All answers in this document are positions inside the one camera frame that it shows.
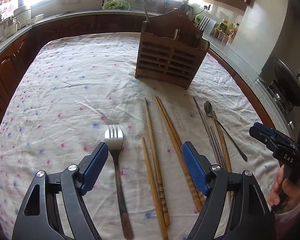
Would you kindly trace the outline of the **person's right hand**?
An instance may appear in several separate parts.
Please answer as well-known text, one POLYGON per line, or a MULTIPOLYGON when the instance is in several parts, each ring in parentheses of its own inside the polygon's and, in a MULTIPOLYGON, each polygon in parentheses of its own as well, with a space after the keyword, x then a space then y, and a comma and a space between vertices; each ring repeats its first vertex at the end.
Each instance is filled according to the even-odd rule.
POLYGON ((282 206, 282 212, 288 212, 295 209, 300 203, 300 179, 293 183, 284 175, 285 166, 282 165, 278 170, 272 190, 268 196, 268 204, 270 207, 277 206, 280 203, 279 189, 288 196, 285 205, 282 206))

